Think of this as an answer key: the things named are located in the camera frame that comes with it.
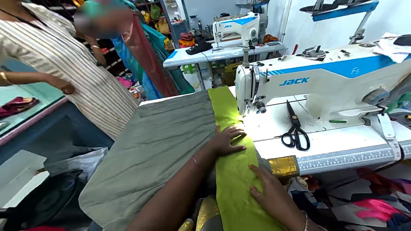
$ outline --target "grey fabric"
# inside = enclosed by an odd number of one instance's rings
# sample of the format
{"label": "grey fabric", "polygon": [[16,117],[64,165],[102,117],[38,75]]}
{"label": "grey fabric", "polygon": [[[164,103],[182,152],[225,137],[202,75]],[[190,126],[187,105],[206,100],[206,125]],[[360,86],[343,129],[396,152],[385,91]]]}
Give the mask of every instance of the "grey fabric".
{"label": "grey fabric", "polygon": [[140,106],[82,191],[81,209],[108,231],[125,230],[214,133],[207,91]]}

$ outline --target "scissors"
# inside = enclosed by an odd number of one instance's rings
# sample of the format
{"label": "scissors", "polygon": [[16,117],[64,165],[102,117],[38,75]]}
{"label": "scissors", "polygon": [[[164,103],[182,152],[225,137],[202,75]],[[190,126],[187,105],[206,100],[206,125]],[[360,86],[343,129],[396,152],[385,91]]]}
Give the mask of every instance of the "scissors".
{"label": "scissors", "polygon": [[[307,133],[305,133],[304,130],[301,129],[300,121],[298,120],[298,117],[294,113],[294,110],[291,107],[290,102],[288,102],[288,100],[287,100],[287,109],[288,109],[288,114],[290,115],[290,120],[291,120],[291,123],[293,124],[293,126],[290,128],[290,130],[288,132],[284,133],[281,136],[281,142],[287,147],[290,147],[290,148],[297,147],[297,149],[300,150],[300,151],[306,151],[310,147],[308,135],[307,135]],[[307,147],[306,148],[301,147],[299,133],[301,133],[304,136],[304,138],[307,142]],[[290,140],[291,140],[291,143],[284,142],[284,137],[289,137]]]}

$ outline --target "hand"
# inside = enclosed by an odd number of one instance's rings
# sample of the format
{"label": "hand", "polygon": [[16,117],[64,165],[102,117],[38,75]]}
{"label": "hand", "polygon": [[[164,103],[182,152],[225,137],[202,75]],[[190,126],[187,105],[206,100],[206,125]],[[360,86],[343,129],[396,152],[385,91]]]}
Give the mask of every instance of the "hand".
{"label": "hand", "polygon": [[60,89],[66,95],[71,95],[74,93],[75,88],[71,83],[50,74],[45,75],[47,75],[45,76],[46,83],[50,84],[55,88]]}
{"label": "hand", "polygon": [[263,192],[250,185],[251,196],[277,221],[290,231],[301,231],[305,228],[305,215],[298,209],[292,198],[287,194],[280,181],[267,169],[249,165],[255,174],[263,181]]}
{"label": "hand", "polygon": [[215,133],[216,135],[207,143],[206,147],[210,148],[217,156],[224,156],[246,149],[245,145],[232,146],[230,144],[233,138],[246,135],[242,128],[229,126],[220,133],[220,126],[217,125]]}

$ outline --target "white sewing machine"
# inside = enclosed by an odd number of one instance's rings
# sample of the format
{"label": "white sewing machine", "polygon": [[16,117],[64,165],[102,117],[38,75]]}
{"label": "white sewing machine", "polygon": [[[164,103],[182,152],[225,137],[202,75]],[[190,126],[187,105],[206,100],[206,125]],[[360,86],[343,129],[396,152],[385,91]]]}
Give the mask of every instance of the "white sewing machine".
{"label": "white sewing machine", "polygon": [[259,37],[260,15],[248,13],[245,15],[216,18],[212,27],[216,43],[241,37],[242,44],[249,46],[249,41]]}
{"label": "white sewing machine", "polygon": [[345,126],[364,124],[365,114],[381,111],[380,105],[395,100],[390,92],[393,95],[396,86],[411,79],[403,81],[411,73],[411,55],[395,63],[374,54],[373,49],[353,44],[316,53],[311,48],[305,51],[305,58],[292,55],[283,61],[275,58],[241,65],[236,71],[239,113],[264,113],[273,98],[307,94],[304,108],[316,120],[342,120]]}

